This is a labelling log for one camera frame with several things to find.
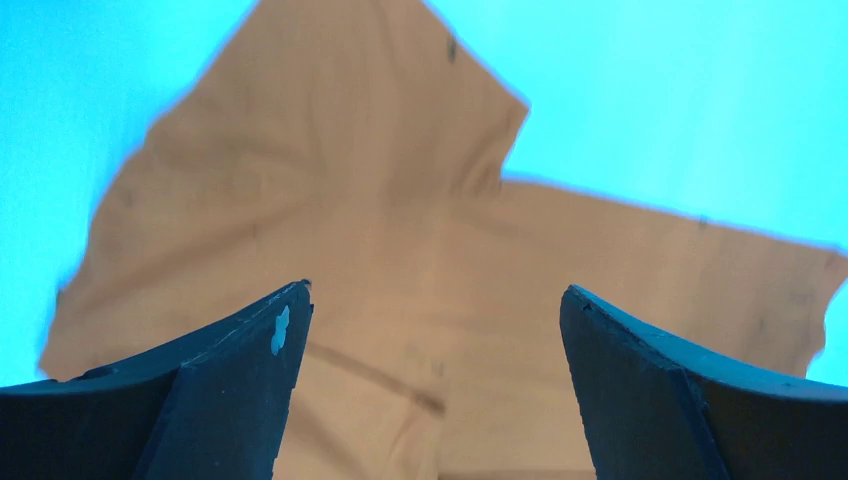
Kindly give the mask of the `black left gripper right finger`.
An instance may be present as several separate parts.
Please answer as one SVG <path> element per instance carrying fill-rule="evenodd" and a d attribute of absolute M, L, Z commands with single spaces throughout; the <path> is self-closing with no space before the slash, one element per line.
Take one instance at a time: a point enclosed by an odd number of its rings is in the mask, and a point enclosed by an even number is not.
<path fill-rule="evenodd" d="M 844 387 L 716 353 L 579 286 L 560 328 L 598 478 L 846 477 Z"/>

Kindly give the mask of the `orange t shirt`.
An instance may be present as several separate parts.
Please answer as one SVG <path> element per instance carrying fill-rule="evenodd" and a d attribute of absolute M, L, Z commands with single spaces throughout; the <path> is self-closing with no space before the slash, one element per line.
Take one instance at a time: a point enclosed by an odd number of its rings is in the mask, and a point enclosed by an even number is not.
<path fill-rule="evenodd" d="M 571 284 L 805 372 L 844 256 L 504 180 L 525 114 L 418 1 L 259 3 L 102 200 L 41 367 L 71 378 L 307 278 L 278 479 L 593 478 Z"/>

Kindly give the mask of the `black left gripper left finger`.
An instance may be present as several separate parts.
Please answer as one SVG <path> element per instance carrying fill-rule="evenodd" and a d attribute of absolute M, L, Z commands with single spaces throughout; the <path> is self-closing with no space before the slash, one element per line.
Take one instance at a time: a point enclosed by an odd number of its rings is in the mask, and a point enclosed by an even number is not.
<path fill-rule="evenodd" d="M 5 479 L 269 479 L 311 284 L 68 381 L 1 391 Z"/>

